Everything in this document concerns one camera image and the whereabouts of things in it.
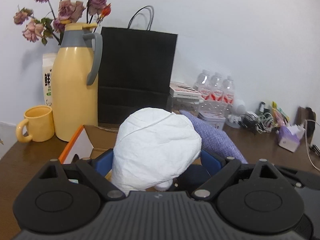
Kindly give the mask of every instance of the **cup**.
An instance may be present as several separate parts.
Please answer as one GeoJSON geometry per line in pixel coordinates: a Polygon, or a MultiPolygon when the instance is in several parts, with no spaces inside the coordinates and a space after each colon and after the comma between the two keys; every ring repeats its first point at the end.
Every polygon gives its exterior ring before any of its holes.
{"type": "Polygon", "coordinates": [[[16,127],[19,142],[44,142],[54,135],[52,108],[50,106],[34,106],[24,113],[24,120],[16,127]],[[23,127],[28,136],[23,135],[23,127]]]}

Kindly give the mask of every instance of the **wooden table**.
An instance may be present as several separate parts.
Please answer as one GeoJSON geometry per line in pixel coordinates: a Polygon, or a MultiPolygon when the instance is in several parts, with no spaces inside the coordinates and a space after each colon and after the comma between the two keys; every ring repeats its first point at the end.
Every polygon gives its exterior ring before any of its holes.
{"type": "MultiPolygon", "coordinates": [[[[225,126],[224,130],[236,144],[249,163],[260,158],[270,162],[303,171],[318,173],[311,165],[305,144],[297,152],[291,153],[276,144],[276,136],[257,134],[242,129],[225,126]]],[[[17,142],[0,161],[0,239],[10,240],[20,229],[12,213],[15,197],[30,181],[34,174],[50,159],[58,158],[66,142],[56,136],[42,143],[17,142]]],[[[315,165],[320,167],[320,158],[312,154],[315,165]]]]}

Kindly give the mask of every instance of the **yellow thermos jug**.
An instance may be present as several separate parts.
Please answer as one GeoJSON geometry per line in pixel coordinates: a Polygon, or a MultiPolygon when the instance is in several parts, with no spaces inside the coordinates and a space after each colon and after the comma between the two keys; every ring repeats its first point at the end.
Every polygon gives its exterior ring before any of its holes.
{"type": "Polygon", "coordinates": [[[98,125],[98,70],[102,36],[97,24],[70,23],[51,73],[52,113],[56,135],[70,141],[80,125],[98,125]],[[95,49],[92,50],[92,39],[95,49]]]}

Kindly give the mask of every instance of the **purple knit fabric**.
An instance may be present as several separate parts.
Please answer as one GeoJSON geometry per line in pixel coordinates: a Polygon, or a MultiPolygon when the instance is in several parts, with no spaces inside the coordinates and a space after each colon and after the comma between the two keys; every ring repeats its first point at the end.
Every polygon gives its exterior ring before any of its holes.
{"type": "Polygon", "coordinates": [[[231,141],[229,136],[221,130],[206,124],[199,118],[194,117],[187,111],[181,110],[181,114],[190,119],[195,128],[195,131],[202,138],[202,148],[207,152],[215,153],[223,158],[232,156],[242,163],[248,163],[235,144],[231,141]]]}

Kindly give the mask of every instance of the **black rope handle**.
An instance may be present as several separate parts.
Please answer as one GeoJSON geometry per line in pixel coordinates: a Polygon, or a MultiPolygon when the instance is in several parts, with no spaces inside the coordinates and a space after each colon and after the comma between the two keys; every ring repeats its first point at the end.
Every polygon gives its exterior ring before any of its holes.
{"type": "Polygon", "coordinates": [[[131,27],[131,24],[132,24],[132,21],[134,20],[134,18],[137,16],[137,14],[142,11],[143,9],[147,9],[149,11],[149,14],[150,14],[150,20],[149,20],[149,23],[148,23],[148,26],[147,26],[147,31],[150,31],[151,29],[151,26],[152,26],[152,23],[153,23],[153,18],[155,16],[155,10],[153,8],[152,5],[147,5],[145,7],[142,7],[141,9],[139,9],[133,16],[132,18],[130,19],[130,22],[128,24],[128,29],[131,27]]]}

